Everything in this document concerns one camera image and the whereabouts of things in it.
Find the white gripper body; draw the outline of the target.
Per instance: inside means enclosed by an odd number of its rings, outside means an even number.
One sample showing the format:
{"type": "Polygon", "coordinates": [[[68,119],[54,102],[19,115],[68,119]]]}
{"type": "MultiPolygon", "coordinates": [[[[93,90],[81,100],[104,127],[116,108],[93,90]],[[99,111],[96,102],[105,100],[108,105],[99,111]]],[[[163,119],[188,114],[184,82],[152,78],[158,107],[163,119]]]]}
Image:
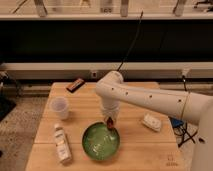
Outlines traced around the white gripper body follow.
{"type": "Polygon", "coordinates": [[[104,117],[104,121],[107,121],[109,118],[113,122],[116,122],[117,116],[119,113],[120,104],[115,100],[103,100],[101,105],[101,112],[104,117]]]}

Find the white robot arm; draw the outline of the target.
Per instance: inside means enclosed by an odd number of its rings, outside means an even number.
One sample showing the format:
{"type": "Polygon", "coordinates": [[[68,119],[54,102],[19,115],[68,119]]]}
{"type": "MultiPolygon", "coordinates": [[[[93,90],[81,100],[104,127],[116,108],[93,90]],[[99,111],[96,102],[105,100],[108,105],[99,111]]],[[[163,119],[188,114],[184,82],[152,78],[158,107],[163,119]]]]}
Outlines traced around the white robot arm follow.
{"type": "Polygon", "coordinates": [[[193,92],[128,86],[118,71],[96,83],[104,120],[116,121],[119,102],[140,106],[198,126],[191,171],[213,171],[213,96],[193,92]]]}

